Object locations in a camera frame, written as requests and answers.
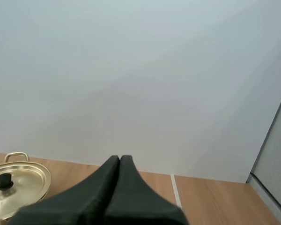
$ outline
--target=metal pot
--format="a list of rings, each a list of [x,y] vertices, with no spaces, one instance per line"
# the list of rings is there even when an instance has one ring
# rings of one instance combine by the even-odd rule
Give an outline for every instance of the metal pot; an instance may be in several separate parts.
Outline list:
[[[8,162],[11,156],[23,155],[26,161]],[[50,171],[30,162],[23,152],[12,152],[0,165],[0,224],[4,224],[21,207],[41,201],[48,193]]]

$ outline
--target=pot handle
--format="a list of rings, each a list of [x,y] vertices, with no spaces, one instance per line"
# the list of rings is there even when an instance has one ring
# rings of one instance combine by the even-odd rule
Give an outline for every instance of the pot handle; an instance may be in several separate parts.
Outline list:
[[[5,156],[5,158],[4,158],[4,162],[5,163],[7,163],[8,162],[8,160],[9,160],[9,157],[11,157],[11,156],[19,156],[19,155],[23,155],[23,156],[25,156],[26,157],[26,161],[29,161],[29,156],[26,154],[26,153],[24,153],[24,152],[11,152],[11,153],[8,153],[6,156]]]

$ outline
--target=pot lid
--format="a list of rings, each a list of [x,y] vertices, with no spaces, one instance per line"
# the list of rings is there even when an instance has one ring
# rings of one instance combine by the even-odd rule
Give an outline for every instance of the pot lid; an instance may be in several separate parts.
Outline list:
[[[15,155],[24,155],[26,161],[8,163],[9,157]],[[50,171],[30,162],[26,153],[9,153],[4,162],[0,165],[0,219],[10,218],[21,207],[43,199],[51,182]]]

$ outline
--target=wooden tabletop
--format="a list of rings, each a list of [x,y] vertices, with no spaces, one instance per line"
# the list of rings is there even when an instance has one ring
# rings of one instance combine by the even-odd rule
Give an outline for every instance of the wooden tabletop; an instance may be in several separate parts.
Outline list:
[[[280,225],[249,184],[175,176],[191,225]]]
[[[3,163],[4,157],[5,154],[0,153],[0,164]],[[10,161],[23,160],[22,156],[10,158]],[[31,157],[30,160],[44,165],[51,171],[52,180],[46,198],[69,189],[99,168],[98,165],[85,165],[34,157]],[[151,172],[140,172],[140,175],[154,191],[168,201],[176,204],[170,175]]]

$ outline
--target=white strip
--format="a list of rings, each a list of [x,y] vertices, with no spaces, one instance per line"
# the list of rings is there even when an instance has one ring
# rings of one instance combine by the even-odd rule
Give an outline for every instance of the white strip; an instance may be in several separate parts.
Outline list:
[[[179,193],[178,193],[178,189],[177,189],[177,185],[176,185],[176,181],[175,181],[175,175],[171,174],[170,178],[172,180],[174,195],[175,195],[175,199],[176,199],[176,205],[181,208],[181,202],[180,202]]]

